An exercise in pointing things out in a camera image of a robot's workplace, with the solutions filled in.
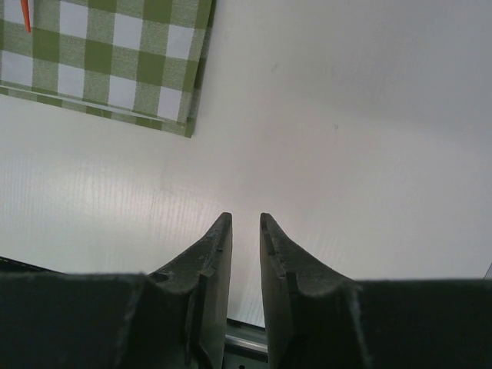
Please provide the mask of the orange plastic spoon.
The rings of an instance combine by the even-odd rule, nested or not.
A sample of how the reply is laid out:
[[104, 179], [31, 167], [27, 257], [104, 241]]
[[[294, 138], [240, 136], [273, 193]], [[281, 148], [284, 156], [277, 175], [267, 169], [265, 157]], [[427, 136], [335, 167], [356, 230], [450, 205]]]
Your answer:
[[31, 29], [31, 20], [30, 20], [30, 11], [29, 11], [29, 3], [28, 0], [21, 0], [22, 14], [25, 23], [25, 30], [27, 33], [32, 31]]

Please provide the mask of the green white checkered cloth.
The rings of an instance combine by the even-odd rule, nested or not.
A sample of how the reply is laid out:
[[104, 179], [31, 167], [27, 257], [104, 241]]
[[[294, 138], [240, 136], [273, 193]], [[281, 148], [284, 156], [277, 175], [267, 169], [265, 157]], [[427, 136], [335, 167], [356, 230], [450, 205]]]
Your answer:
[[1, 3], [1, 92], [191, 137], [213, 1]]

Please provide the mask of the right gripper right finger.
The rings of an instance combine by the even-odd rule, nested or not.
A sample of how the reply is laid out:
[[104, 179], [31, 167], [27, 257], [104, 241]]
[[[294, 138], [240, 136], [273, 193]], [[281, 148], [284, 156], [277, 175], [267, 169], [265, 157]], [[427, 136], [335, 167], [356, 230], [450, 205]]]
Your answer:
[[272, 368], [489, 368], [491, 282], [355, 281], [260, 219]]

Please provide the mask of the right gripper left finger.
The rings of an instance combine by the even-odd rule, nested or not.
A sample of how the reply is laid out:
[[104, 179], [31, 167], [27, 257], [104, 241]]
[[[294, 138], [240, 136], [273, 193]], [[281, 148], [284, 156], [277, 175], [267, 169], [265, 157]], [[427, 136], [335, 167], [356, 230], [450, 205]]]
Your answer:
[[1, 260], [3, 368], [220, 368], [232, 216], [150, 274]]

